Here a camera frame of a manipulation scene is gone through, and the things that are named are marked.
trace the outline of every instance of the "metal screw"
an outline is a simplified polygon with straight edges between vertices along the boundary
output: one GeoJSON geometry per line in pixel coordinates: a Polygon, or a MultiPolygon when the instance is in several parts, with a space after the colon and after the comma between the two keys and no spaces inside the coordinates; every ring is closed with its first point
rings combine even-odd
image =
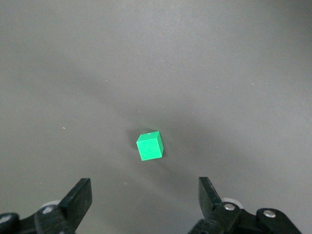
{"type": "Polygon", "coordinates": [[[263,212],[263,214],[268,217],[268,218],[275,218],[276,217],[276,214],[273,212],[273,211],[270,211],[270,210],[265,210],[263,212]]]}
{"type": "Polygon", "coordinates": [[[11,217],[12,216],[9,214],[8,216],[4,216],[4,217],[0,218],[0,224],[9,221],[11,219],[11,217]]]}
{"type": "Polygon", "coordinates": [[[225,208],[227,211],[233,211],[233,210],[235,210],[235,206],[232,205],[232,204],[230,204],[230,203],[226,203],[226,204],[224,205],[224,208],[225,208]]]}
{"type": "Polygon", "coordinates": [[[52,206],[47,206],[47,207],[42,211],[42,213],[45,215],[45,214],[47,214],[47,213],[50,213],[52,210],[53,210],[53,207],[52,207],[52,206]]]}

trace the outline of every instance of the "cube top face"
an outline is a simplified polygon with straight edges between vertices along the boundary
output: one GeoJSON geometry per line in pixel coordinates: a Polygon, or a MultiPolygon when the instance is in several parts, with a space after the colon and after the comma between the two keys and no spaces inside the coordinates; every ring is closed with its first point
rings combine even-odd
{"type": "Polygon", "coordinates": [[[164,147],[159,132],[142,134],[136,144],[142,161],[162,157],[164,147]]]}

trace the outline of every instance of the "gray surface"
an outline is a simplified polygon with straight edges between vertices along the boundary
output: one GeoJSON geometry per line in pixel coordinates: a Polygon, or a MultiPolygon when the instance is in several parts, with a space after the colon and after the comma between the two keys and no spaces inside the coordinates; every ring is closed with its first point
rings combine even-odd
{"type": "Polygon", "coordinates": [[[311,2],[1,1],[0,53],[1,212],[90,177],[78,233],[187,233],[209,176],[310,233],[311,2]]]}

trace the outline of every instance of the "gray floor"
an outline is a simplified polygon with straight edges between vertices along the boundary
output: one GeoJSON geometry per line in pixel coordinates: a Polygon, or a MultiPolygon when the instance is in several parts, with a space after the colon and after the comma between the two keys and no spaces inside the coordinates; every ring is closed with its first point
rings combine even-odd
{"type": "Polygon", "coordinates": [[[0,213],[90,177],[78,233],[187,233],[209,176],[310,233],[311,1],[2,0],[0,54],[0,213]]]}

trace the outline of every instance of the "green cube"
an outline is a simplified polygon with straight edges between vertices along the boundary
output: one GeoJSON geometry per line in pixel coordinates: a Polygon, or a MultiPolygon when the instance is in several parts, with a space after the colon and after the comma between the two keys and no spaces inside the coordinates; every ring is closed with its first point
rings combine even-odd
{"type": "Polygon", "coordinates": [[[136,141],[136,145],[142,161],[162,157],[164,147],[159,131],[140,135],[136,141]]]}

